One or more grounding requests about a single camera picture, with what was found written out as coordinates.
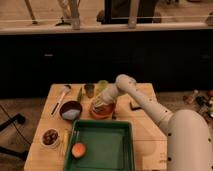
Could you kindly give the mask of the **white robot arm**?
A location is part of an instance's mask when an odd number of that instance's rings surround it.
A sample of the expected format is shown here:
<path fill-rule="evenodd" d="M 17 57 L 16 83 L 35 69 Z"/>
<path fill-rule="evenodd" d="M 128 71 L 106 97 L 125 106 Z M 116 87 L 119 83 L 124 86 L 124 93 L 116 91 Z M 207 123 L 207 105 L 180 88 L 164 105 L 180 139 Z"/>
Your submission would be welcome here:
<path fill-rule="evenodd" d="M 167 136 L 167 171 L 213 171 L 213 139 L 205 119 L 197 112 L 170 111 L 136 87 L 136 80 L 120 74 L 96 98 L 94 109 L 128 94 Z"/>

